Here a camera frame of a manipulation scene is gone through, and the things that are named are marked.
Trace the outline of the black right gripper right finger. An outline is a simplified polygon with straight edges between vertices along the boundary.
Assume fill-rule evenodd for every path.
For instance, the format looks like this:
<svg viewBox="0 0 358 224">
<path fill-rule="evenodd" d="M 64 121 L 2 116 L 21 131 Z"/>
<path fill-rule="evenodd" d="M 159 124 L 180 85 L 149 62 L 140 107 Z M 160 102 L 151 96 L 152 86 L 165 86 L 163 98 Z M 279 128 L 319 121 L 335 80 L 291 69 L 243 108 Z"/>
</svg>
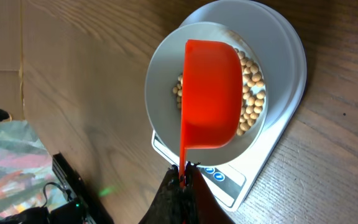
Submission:
<svg viewBox="0 0 358 224">
<path fill-rule="evenodd" d="M 233 220 L 221 208 L 208 187 L 198 168 L 198 164 L 188 162 L 185 167 L 186 186 L 195 198 L 196 213 L 199 223 L 234 224 Z"/>
</svg>

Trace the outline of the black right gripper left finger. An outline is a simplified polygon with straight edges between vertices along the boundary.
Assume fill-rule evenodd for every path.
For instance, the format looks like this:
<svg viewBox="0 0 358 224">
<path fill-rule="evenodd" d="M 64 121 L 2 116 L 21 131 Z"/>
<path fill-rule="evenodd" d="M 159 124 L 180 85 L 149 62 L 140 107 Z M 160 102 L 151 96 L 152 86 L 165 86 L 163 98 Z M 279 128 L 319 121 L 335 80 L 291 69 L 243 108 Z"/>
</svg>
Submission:
<svg viewBox="0 0 358 224">
<path fill-rule="evenodd" d="M 168 168 L 157 190 L 157 193 L 139 224 L 180 224 L 182 211 L 178 167 L 172 165 Z"/>
</svg>

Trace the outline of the red plastic measuring scoop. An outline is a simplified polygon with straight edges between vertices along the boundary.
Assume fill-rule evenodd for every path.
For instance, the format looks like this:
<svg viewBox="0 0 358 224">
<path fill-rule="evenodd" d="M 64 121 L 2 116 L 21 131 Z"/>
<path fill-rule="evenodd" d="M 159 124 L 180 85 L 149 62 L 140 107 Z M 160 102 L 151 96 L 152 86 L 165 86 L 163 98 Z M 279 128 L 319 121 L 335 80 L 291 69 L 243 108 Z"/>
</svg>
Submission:
<svg viewBox="0 0 358 224">
<path fill-rule="evenodd" d="M 224 42 L 188 40 L 181 97 L 179 180 L 182 187 L 187 150 L 225 146 L 236 133 L 241 98 L 242 67 L 234 48 Z"/>
</svg>

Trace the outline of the soybeans in grey bowl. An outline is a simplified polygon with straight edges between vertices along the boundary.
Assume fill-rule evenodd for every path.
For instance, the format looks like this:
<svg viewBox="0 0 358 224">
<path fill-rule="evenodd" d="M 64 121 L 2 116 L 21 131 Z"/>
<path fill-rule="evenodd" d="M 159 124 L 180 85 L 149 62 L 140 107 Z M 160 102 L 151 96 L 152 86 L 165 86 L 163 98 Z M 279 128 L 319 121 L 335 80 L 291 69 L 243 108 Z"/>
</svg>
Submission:
<svg viewBox="0 0 358 224">
<path fill-rule="evenodd" d="M 258 93 L 252 91 L 254 85 L 258 85 L 260 88 L 264 87 L 262 75 L 256 63 L 248 60 L 243 52 L 238 51 L 236 48 L 234 50 L 237 52 L 242 67 L 242 107 L 237 128 L 240 128 L 241 132 L 246 132 L 254 125 L 255 120 L 262 111 L 266 93 L 264 91 Z M 177 91 L 177 97 L 179 98 L 182 97 L 182 83 L 183 77 L 180 79 L 181 89 Z M 181 118 L 181 101 L 178 102 L 178 105 Z"/>
</svg>

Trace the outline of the grey round bowl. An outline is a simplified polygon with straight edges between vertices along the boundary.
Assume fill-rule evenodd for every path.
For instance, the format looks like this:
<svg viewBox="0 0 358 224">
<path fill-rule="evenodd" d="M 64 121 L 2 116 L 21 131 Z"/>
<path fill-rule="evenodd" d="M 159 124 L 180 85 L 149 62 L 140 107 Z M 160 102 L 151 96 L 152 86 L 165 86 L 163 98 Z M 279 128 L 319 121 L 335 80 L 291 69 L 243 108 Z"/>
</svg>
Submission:
<svg viewBox="0 0 358 224">
<path fill-rule="evenodd" d="M 245 52 L 257 61 L 247 42 L 228 27 L 213 22 L 196 22 L 183 25 L 169 34 L 157 47 L 150 61 L 145 80 L 145 104 L 149 121 L 155 135 L 172 152 L 175 163 L 180 154 L 180 110 L 173 87 L 183 71 L 185 42 L 189 39 L 224 42 Z M 218 149 L 192 149 L 187 154 L 191 162 L 204 166 L 218 166 L 234 160 L 250 149 L 261 135 L 266 124 L 266 112 L 255 120 L 255 124 L 242 136 L 237 136 Z"/>
</svg>

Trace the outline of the colourful patterned floor cloth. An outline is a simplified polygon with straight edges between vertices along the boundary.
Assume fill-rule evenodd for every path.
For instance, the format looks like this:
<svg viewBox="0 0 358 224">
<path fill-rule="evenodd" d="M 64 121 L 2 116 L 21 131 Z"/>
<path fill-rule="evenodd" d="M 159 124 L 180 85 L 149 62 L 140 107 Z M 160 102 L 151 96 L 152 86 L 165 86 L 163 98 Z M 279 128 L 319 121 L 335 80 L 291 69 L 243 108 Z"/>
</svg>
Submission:
<svg viewBox="0 0 358 224">
<path fill-rule="evenodd" d="M 0 123 L 0 219 L 28 208 L 65 204 L 52 156 L 26 121 Z"/>
</svg>

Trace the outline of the brown cardboard panel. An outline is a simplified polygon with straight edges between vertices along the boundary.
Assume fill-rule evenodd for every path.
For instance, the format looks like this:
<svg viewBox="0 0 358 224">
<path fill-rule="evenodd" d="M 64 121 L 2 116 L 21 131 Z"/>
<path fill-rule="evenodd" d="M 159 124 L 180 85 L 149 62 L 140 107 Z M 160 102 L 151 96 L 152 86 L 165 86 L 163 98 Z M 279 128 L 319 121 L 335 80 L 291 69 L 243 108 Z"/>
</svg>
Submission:
<svg viewBox="0 0 358 224">
<path fill-rule="evenodd" d="M 0 109 L 21 120 L 20 1 L 0 0 Z"/>
</svg>

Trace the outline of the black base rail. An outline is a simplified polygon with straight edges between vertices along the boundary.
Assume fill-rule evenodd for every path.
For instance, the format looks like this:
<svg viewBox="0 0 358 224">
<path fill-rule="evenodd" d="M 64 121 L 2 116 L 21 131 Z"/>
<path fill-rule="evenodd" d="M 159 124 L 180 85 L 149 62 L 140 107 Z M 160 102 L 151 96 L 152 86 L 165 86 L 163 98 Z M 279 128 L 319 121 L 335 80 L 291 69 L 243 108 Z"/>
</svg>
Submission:
<svg viewBox="0 0 358 224">
<path fill-rule="evenodd" d="M 60 153 L 52 156 L 52 170 L 64 189 L 67 204 L 54 210 L 59 223 L 113 224 L 100 199 Z"/>
</svg>

